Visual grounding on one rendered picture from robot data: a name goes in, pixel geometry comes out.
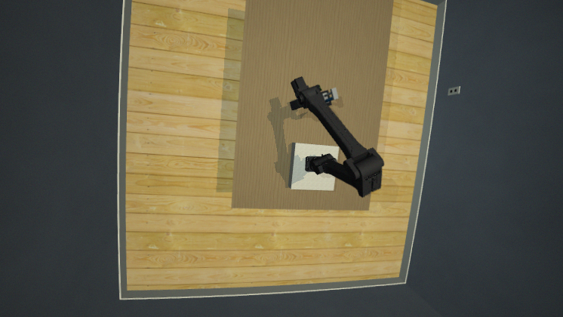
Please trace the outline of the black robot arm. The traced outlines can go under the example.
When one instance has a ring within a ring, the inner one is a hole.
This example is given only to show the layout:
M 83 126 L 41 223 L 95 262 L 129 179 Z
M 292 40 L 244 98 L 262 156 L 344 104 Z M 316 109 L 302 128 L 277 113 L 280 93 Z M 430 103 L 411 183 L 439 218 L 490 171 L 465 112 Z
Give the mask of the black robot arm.
M 358 194 L 362 198 L 380 189 L 384 161 L 377 151 L 373 147 L 364 148 L 352 136 L 326 104 L 321 91 L 316 86 L 309 88 L 302 76 L 294 79 L 291 86 L 297 97 L 296 100 L 290 102 L 291 110 L 308 108 L 323 124 L 346 157 L 343 164 L 340 164 L 330 153 L 321 154 L 321 156 L 307 156 L 305 171 L 314 171 L 317 175 L 330 174 L 357 187 Z

